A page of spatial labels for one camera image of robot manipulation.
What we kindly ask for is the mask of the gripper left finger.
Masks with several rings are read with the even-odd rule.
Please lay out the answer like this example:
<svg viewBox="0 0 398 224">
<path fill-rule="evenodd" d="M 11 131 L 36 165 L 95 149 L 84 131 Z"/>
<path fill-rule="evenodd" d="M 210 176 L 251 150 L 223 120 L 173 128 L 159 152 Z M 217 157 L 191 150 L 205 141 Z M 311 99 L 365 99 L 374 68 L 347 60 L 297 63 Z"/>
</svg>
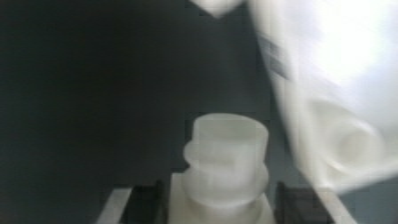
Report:
<svg viewBox="0 0 398 224">
<path fill-rule="evenodd" d="M 109 195 L 96 224 L 168 224 L 164 182 L 118 187 Z"/>
</svg>

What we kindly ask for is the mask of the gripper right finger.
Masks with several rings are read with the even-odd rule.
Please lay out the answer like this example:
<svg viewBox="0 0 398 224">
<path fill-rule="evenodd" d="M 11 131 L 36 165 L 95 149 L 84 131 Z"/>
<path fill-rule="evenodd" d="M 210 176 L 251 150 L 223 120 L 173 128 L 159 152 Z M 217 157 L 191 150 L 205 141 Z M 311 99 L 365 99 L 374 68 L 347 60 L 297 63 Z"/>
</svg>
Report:
<svg viewBox="0 0 398 224">
<path fill-rule="evenodd" d="M 276 189 L 274 214 L 278 224 L 359 224 L 331 191 L 294 188 L 283 182 Z"/>
</svg>

